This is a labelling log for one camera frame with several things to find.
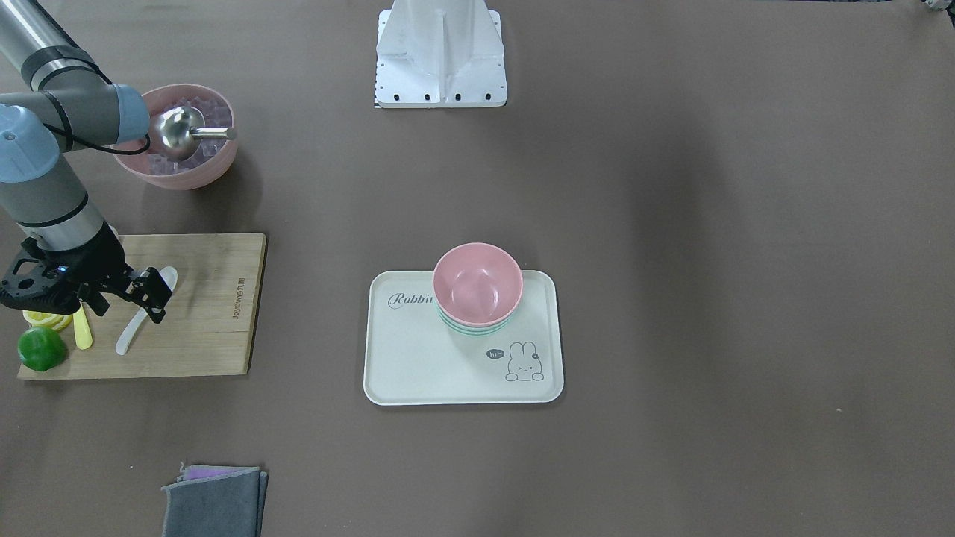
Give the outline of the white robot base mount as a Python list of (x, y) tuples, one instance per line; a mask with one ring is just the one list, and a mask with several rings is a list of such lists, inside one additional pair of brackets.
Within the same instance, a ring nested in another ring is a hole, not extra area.
[(381, 109), (503, 107), (501, 15), (484, 1), (395, 1), (378, 15), (375, 91)]

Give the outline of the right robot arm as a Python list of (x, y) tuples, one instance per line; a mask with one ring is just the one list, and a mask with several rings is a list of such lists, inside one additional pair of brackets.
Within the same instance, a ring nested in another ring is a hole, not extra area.
[(2, 208), (24, 232), (2, 276), (15, 310), (103, 316), (115, 295), (154, 323), (172, 292), (157, 269), (137, 271), (67, 154), (148, 149), (149, 113), (136, 89), (116, 84), (37, 1), (4, 1), (2, 54), (28, 85), (2, 96)]

